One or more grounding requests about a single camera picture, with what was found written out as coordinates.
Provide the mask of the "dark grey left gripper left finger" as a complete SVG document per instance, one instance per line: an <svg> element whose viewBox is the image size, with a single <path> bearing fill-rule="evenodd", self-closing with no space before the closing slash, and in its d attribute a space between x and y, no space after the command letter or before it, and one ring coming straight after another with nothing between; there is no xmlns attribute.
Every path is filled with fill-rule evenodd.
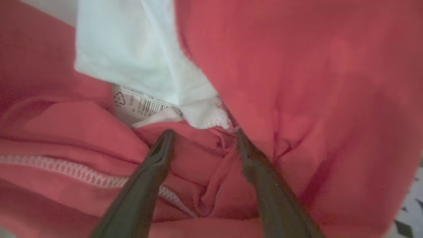
<svg viewBox="0 0 423 238"><path fill-rule="evenodd" d="M164 131L107 209L91 238L146 238L160 185L166 179L175 132Z"/></svg>

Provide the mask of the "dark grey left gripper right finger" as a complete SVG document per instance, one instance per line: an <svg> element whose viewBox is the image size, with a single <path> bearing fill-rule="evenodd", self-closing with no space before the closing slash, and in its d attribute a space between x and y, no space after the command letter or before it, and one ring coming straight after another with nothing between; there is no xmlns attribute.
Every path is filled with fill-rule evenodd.
<svg viewBox="0 0 423 238"><path fill-rule="evenodd" d="M275 166L242 130L237 132L237 142L242 174L255 188L264 237L325 237Z"/></svg>

